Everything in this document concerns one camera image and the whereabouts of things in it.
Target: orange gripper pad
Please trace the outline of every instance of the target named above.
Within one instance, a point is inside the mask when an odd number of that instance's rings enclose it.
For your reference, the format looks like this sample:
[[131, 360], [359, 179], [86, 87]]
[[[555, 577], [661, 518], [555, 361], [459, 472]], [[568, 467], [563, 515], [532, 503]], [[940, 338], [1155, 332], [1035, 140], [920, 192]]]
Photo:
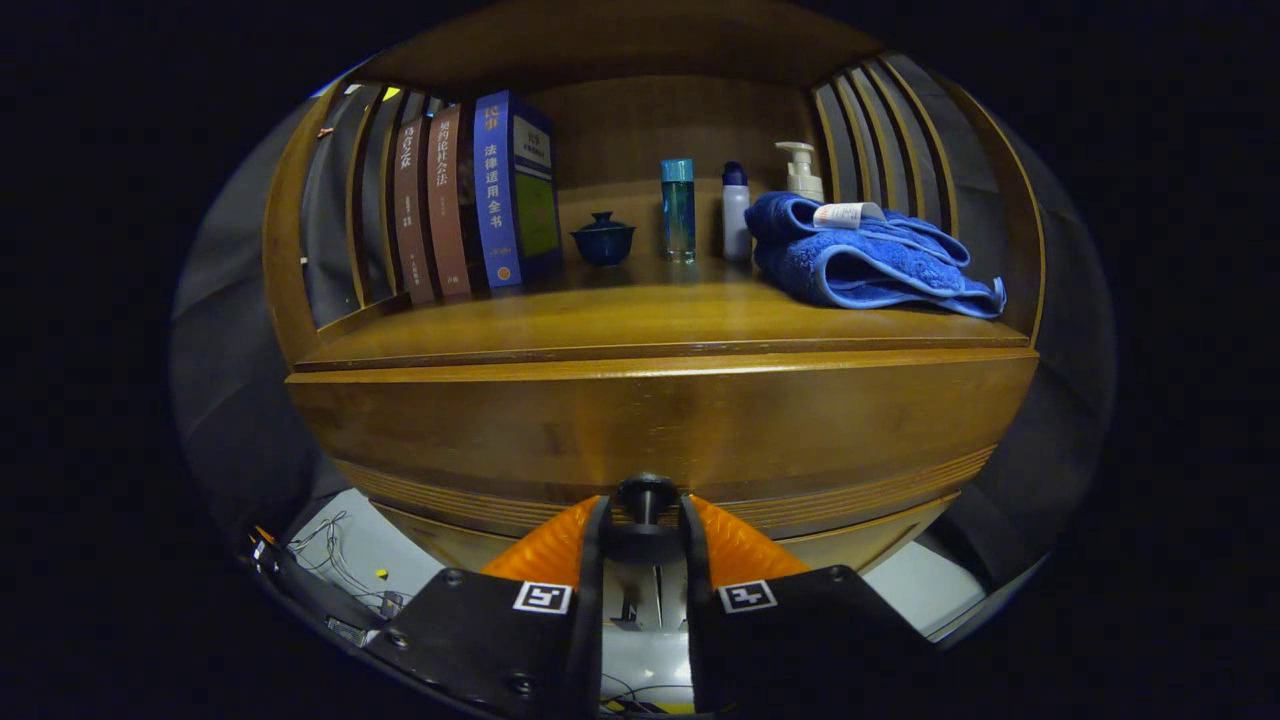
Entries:
[[599, 500], [600, 496], [591, 496], [566, 507], [490, 560], [480, 571], [508, 580], [554, 583], [577, 589], [582, 532]]
[[809, 566], [727, 510], [690, 495], [707, 533], [707, 557], [712, 566], [712, 587], [751, 580], [771, 580], [808, 573]]

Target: blue bottle cap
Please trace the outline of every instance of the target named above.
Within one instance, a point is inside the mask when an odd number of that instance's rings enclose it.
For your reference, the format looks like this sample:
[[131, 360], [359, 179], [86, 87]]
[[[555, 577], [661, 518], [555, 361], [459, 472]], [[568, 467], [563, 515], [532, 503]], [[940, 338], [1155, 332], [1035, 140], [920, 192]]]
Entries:
[[663, 160], [662, 182], [694, 182], [694, 159]]
[[721, 176], [721, 179], [724, 181], [724, 184], [746, 184], [746, 170], [742, 169], [741, 164], [730, 160], [724, 163], [724, 174]]

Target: white bottle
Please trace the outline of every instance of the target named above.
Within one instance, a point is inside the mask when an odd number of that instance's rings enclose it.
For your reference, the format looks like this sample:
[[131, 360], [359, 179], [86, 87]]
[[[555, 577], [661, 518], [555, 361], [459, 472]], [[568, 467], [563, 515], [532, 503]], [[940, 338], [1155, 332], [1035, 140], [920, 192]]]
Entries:
[[813, 145], [808, 142], [774, 142], [774, 147], [791, 154], [787, 163], [787, 190], [801, 197], [826, 202], [822, 178], [813, 174]]
[[751, 193], [746, 190], [746, 172], [742, 165], [724, 163], [724, 259], [730, 263], [751, 260], [751, 231], [746, 229], [746, 209]]

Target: book spine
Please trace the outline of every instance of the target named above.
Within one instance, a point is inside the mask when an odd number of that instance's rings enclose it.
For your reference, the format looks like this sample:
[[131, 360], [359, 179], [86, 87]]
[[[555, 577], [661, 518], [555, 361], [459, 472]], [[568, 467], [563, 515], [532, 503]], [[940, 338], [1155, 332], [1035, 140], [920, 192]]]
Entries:
[[419, 305], [435, 300], [431, 287], [431, 254], [424, 237], [422, 222], [422, 119], [407, 123], [396, 143], [397, 161], [393, 177], [396, 193], [396, 246], [410, 300]]
[[476, 102], [472, 149], [480, 245], [489, 287], [520, 284], [509, 92], [488, 95]]
[[444, 295], [471, 292], [458, 208], [458, 115], [457, 105], [436, 113], [426, 143], [428, 215]]
[[516, 96], [511, 99], [511, 149], [516, 242], [527, 281], [558, 269], [563, 252], [550, 122]]

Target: black bracket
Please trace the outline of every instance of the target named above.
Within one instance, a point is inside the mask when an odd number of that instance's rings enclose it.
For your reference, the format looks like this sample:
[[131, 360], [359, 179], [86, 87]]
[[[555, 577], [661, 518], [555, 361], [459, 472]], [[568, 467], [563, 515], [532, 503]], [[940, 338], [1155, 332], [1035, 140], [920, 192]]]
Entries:
[[689, 496], [680, 532], [698, 711], [818, 717], [888, 698], [899, 714], [908, 696], [933, 687], [934, 647], [847, 565], [713, 588], [707, 537]]
[[641, 473], [618, 483], [618, 503], [634, 520], [630, 525], [609, 525], [603, 548], [609, 560], [628, 564], [662, 565], [680, 557], [680, 533], [658, 524], [658, 515], [680, 496], [671, 478]]
[[600, 697], [599, 537], [609, 498], [591, 510], [579, 587], [448, 568], [367, 646], [429, 688], [520, 720], [595, 719]]

